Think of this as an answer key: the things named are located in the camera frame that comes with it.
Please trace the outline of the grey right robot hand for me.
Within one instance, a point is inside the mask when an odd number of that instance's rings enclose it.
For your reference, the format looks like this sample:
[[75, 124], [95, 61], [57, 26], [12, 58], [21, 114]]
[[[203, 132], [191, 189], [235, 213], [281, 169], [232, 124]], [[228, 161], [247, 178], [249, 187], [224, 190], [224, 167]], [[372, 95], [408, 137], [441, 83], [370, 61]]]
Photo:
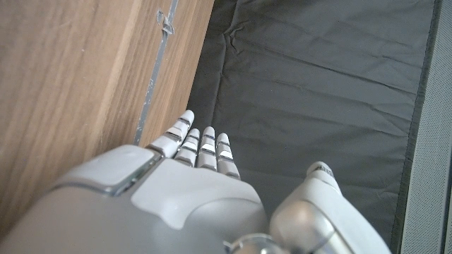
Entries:
[[230, 141], [185, 111], [146, 147], [122, 145], [72, 168], [1, 242], [2, 253], [387, 253], [313, 163], [267, 215]]

